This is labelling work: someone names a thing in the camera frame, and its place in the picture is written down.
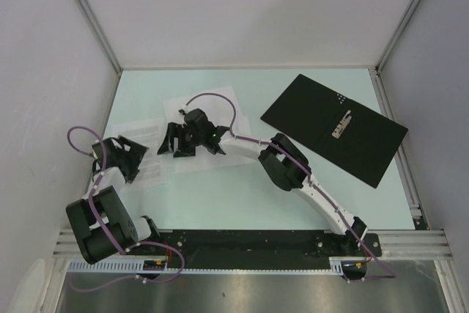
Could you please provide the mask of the red and black file folder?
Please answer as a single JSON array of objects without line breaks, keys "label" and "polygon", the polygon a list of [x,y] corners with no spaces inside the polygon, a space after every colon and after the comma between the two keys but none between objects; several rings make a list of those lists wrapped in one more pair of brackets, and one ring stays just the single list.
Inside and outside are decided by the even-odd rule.
[{"label": "red and black file folder", "polygon": [[300,74],[261,120],[376,188],[408,129]]}]

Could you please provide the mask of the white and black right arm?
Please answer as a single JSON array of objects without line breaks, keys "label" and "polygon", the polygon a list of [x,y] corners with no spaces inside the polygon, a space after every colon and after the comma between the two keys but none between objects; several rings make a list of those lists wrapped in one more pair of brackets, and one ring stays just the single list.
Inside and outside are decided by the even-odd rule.
[{"label": "white and black right arm", "polygon": [[259,161],[276,187],[297,193],[326,220],[332,233],[338,235],[338,246],[344,254],[355,255],[364,247],[367,225],[322,187],[306,156],[284,134],[265,141],[237,135],[226,126],[195,128],[170,122],[158,154],[191,157],[197,147],[204,147],[212,155],[239,155]]}]

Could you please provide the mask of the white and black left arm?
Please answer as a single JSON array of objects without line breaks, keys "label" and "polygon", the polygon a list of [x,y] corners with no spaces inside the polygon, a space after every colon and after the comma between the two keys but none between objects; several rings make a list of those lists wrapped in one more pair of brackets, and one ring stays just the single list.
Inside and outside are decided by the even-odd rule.
[{"label": "white and black left arm", "polygon": [[124,250],[137,245],[144,253],[154,254],[162,245],[154,221],[149,216],[131,218],[119,194],[139,173],[140,163],[149,148],[124,136],[103,140],[106,148],[106,169],[102,170],[103,152],[100,143],[92,145],[92,203],[83,195],[66,207],[71,229],[86,262],[93,265],[118,252],[96,215],[101,217],[116,243]]}]

